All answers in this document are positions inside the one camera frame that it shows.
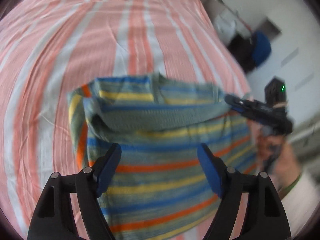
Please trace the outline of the person's right hand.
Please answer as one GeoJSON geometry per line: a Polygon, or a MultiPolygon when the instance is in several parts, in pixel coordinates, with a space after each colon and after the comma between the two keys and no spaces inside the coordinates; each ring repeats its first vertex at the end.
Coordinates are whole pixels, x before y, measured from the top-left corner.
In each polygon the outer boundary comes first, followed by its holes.
{"type": "Polygon", "coordinates": [[[268,135],[262,128],[256,146],[262,170],[273,179],[278,189],[288,189],[300,177],[302,168],[285,136],[268,135]]]}

